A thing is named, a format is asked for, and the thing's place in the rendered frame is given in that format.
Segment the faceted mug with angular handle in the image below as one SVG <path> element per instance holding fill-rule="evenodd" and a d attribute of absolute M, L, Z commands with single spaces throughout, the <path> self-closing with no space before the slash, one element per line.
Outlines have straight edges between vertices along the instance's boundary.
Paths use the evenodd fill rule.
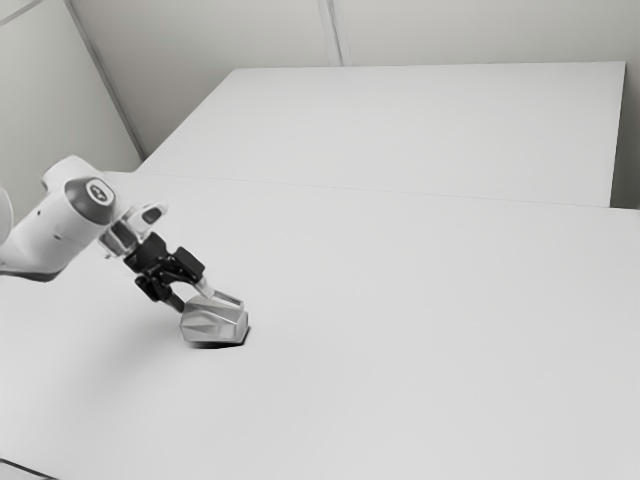
<path fill-rule="evenodd" d="M 180 330 L 186 342 L 229 347 L 242 345 L 250 331 L 244 303 L 216 292 L 213 297 L 196 295 L 186 302 Z"/>

